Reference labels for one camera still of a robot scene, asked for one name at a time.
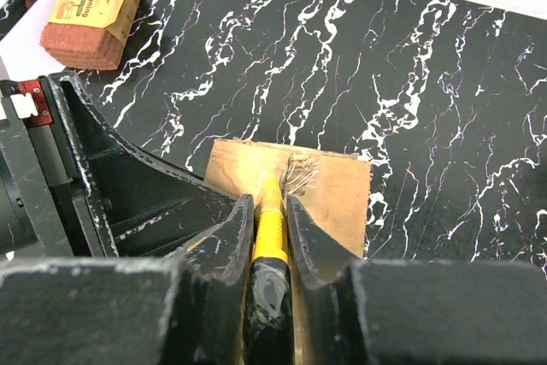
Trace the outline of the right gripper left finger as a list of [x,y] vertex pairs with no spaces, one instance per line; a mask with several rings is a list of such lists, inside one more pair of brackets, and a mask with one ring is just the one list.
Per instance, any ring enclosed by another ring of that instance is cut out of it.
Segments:
[[3,263],[2,363],[238,363],[253,208],[161,258]]

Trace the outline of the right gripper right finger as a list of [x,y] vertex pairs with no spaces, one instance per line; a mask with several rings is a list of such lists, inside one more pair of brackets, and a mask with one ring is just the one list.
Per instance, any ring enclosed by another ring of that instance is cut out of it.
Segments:
[[527,262],[365,260],[286,204],[307,364],[543,364],[546,280]]

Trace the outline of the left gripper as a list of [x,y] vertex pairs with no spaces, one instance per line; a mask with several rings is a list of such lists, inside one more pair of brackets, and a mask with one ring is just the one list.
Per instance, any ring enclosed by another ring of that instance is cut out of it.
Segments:
[[162,256],[236,199],[121,136],[79,77],[1,83],[1,251]]

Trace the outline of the yellow utility knife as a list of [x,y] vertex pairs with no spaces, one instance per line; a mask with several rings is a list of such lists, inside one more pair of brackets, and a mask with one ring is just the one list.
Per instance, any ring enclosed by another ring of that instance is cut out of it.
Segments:
[[246,364],[294,362],[291,272],[279,180],[263,182],[243,325]]

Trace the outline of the brown cardboard express box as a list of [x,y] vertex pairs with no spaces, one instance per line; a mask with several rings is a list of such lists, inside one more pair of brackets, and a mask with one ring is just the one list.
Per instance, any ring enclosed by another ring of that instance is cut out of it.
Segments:
[[284,196],[298,198],[319,227],[364,256],[370,163],[331,151],[219,138],[204,180],[235,197],[250,194],[259,204],[268,176],[277,179]]

